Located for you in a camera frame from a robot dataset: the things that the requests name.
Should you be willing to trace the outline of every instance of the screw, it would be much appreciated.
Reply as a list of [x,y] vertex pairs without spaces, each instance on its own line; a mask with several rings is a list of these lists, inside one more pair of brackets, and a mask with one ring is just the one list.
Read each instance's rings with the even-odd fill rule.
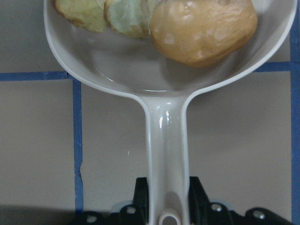
[[214,210],[214,211],[220,212],[220,211],[222,211],[222,206],[220,204],[213,203],[211,205],[211,209]]
[[95,223],[96,221],[97,221],[97,217],[96,216],[90,216],[90,215],[88,215],[87,218],[86,218],[86,222],[88,224]]
[[135,207],[128,206],[126,212],[127,214],[135,214],[135,211],[136,211]]
[[258,218],[258,219],[265,219],[266,218],[266,215],[263,212],[259,211],[259,210],[255,210],[253,212],[253,216],[255,218]]

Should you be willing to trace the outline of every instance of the metal bolt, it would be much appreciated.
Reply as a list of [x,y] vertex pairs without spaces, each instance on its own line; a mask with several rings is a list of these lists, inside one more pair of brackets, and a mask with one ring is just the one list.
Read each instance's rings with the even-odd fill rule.
[[135,211],[136,211],[135,207],[128,206],[126,212],[127,214],[135,214]]
[[255,210],[253,212],[253,216],[255,218],[258,218],[258,219],[265,219],[266,218],[266,215],[263,212],[259,211],[259,210]]
[[88,215],[87,218],[86,218],[86,222],[88,224],[95,223],[96,221],[97,221],[97,217],[96,216],[90,216],[90,215]]
[[214,210],[214,211],[220,212],[220,211],[222,211],[222,206],[220,204],[213,203],[211,205],[211,209]]

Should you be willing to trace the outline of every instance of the painter's tape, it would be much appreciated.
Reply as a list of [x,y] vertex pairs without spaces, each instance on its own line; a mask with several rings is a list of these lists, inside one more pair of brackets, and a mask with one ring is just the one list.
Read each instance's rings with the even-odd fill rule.
[[74,172],[75,172],[75,212],[83,211],[83,180],[80,167],[83,161],[81,83],[73,80],[73,121],[74,121]]
[[[291,62],[300,64],[299,5],[290,32]],[[292,111],[292,222],[300,225],[300,69],[291,72]]]
[[68,74],[65,71],[0,74],[0,81],[45,81],[64,79],[68,79]]

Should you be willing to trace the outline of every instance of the pan handle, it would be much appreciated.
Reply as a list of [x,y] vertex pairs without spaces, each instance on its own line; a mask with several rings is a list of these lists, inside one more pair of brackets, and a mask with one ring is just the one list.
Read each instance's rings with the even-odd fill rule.
[[146,114],[149,225],[190,224],[186,96],[141,97]]

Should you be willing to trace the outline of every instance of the white pan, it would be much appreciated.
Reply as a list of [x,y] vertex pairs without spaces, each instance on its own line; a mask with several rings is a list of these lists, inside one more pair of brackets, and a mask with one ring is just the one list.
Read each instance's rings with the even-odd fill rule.
[[167,216],[190,224],[186,110],[197,95],[232,83],[257,69],[283,43],[296,0],[253,0],[258,30],[241,50],[210,69],[191,69],[165,59],[149,40],[106,29],[96,34],[60,16],[44,0],[45,30],[61,66],[98,90],[138,101],[146,114],[149,224]]

